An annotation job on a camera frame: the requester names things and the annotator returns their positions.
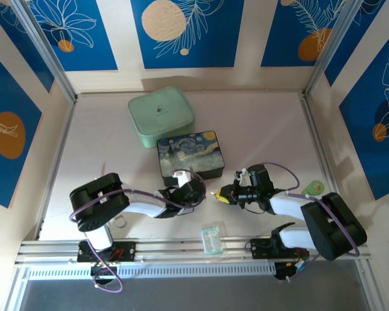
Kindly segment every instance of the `white table surface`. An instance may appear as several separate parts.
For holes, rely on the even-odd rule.
[[[140,93],[79,97],[62,160],[47,208],[40,240],[84,238],[68,220],[69,193],[105,174],[116,172],[135,189],[163,189],[156,148],[140,143],[128,113],[130,99]],[[218,222],[223,235],[266,235],[291,220],[288,216],[256,215],[216,201],[209,194],[233,182],[236,170],[263,161],[292,169],[303,189],[312,180],[325,183],[297,93],[264,91],[186,92],[196,113],[196,131],[217,133],[226,168],[221,178],[206,181],[208,195],[194,213],[169,219],[123,213],[127,226],[110,224],[114,238],[193,238],[202,225]],[[268,167],[275,187],[294,184],[288,173]],[[250,209],[260,211],[257,205]]]

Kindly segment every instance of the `starry night tin box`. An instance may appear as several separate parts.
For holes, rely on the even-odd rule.
[[[225,167],[214,131],[159,139],[157,150],[166,187],[178,184],[172,174],[179,168],[192,168],[203,179],[211,179],[221,177]]]

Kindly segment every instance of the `black mounting bracket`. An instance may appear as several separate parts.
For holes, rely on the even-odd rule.
[[[275,248],[271,238],[253,238],[250,243],[253,259],[297,259],[300,255],[296,248]]]
[[[133,262],[136,255],[135,242],[114,242],[113,246],[104,249],[98,255],[109,262]],[[77,262],[99,262],[86,241],[79,242]]]
[[[118,273],[117,267],[110,267],[115,273]],[[95,265],[91,267],[91,276],[95,278],[95,282],[99,285],[107,285],[111,283],[114,278],[101,279],[100,277],[113,277],[112,273],[108,271],[104,266]]]

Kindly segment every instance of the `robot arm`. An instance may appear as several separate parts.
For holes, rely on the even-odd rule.
[[[191,173],[177,171],[179,188],[169,187],[158,193],[123,189],[119,176],[110,173],[69,195],[74,213],[70,219],[77,223],[97,251],[113,246],[107,223],[119,213],[140,213],[153,218],[170,218],[182,214],[185,208],[198,205],[205,196],[201,181],[191,178]]]
[[[327,260],[334,260],[367,241],[367,235],[349,207],[337,193],[322,198],[290,194],[275,189],[264,165],[248,170],[251,185],[242,186],[240,172],[233,184],[222,187],[216,198],[230,205],[258,203],[259,208],[273,215],[287,215],[305,221],[307,228],[281,226],[272,231],[268,256],[283,257],[288,249],[317,250]]]

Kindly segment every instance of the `small plastic bag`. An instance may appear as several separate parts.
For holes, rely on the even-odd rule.
[[[218,255],[224,251],[223,243],[220,241],[220,229],[217,225],[202,229],[202,242],[205,255]]]

